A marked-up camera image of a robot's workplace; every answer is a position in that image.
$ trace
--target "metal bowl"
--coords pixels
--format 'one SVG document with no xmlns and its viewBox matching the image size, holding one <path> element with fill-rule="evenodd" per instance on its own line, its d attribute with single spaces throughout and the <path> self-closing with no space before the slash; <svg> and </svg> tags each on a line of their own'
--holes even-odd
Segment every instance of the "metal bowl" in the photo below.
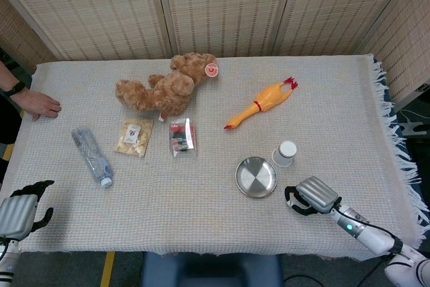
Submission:
<svg viewBox="0 0 430 287">
<path fill-rule="evenodd" d="M 236 184 L 252 198 L 264 198 L 276 187 L 276 171 L 264 158 L 248 157 L 236 168 Z"/>
</svg>

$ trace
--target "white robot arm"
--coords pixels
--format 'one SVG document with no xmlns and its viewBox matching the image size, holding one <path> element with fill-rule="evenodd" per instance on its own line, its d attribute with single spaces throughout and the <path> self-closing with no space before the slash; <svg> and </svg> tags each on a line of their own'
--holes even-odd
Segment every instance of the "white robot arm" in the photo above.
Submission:
<svg viewBox="0 0 430 287">
<path fill-rule="evenodd" d="M 290 194 L 307 208 L 290 199 Z M 399 287 L 430 287 L 430 260 L 389 231 L 372 225 L 319 178 L 312 176 L 285 190 L 287 204 L 303 215 L 330 214 L 333 220 L 376 255 L 395 254 L 386 266 L 388 279 Z"/>
<path fill-rule="evenodd" d="M 10 287 L 21 249 L 19 242 L 45 227 L 54 211 L 49 208 L 41 221 L 34 222 L 37 205 L 54 181 L 39 181 L 12 193 L 0 205 L 0 287 Z"/>
</svg>

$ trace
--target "teddy bear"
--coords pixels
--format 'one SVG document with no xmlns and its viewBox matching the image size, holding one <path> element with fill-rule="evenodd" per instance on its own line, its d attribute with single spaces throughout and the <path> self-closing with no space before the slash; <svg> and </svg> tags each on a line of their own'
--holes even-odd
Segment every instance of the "teddy bear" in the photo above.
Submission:
<svg viewBox="0 0 430 287">
<path fill-rule="evenodd" d="M 206 79 L 205 68 L 210 63 L 216 67 L 216 58 L 212 54 L 175 55 L 168 75 L 149 76 L 150 89 L 139 81 L 119 80 L 115 95 L 130 108 L 160 111 L 160 120 L 163 121 L 165 117 L 177 116 L 186 109 L 194 88 Z"/>
</svg>

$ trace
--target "wristwatch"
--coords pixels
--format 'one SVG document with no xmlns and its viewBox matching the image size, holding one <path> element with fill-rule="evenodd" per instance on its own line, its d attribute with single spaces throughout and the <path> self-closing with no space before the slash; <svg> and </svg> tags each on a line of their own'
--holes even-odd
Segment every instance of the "wristwatch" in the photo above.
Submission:
<svg viewBox="0 0 430 287">
<path fill-rule="evenodd" d="M 24 87 L 26 87 L 26 84 L 24 82 L 18 82 L 15 84 L 15 86 L 9 90 L 9 91 L 5 91 L 5 95 L 7 95 L 8 97 L 10 97 L 11 95 L 14 95 L 18 92 L 20 92 Z"/>
</svg>

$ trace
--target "yellow rubber chicken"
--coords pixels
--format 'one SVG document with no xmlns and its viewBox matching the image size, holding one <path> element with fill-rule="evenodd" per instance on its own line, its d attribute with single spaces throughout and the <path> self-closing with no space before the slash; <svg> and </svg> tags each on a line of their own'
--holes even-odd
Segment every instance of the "yellow rubber chicken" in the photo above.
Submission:
<svg viewBox="0 0 430 287">
<path fill-rule="evenodd" d="M 291 83 L 291 88 L 288 91 L 283 92 L 281 90 L 281 86 L 286 83 Z M 290 96 L 293 90 L 297 88 L 297 85 L 298 84 L 294 81 L 293 77 L 289 77 L 284 82 L 278 82 L 269 85 L 268 87 L 263 89 L 263 91 L 258 93 L 257 97 L 255 98 L 255 101 L 249 107 L 247 107 L 237 116 L 231 118 L 227 122 L 227 125 L 224 127 L 224 129 L 234 129 L 239 124 L 241 124 L 243 120 L 252 116 L 253 114 L 256 114 L 260 111 L 268 111 L 268 109 L 282 103 Z"/>
</svg>

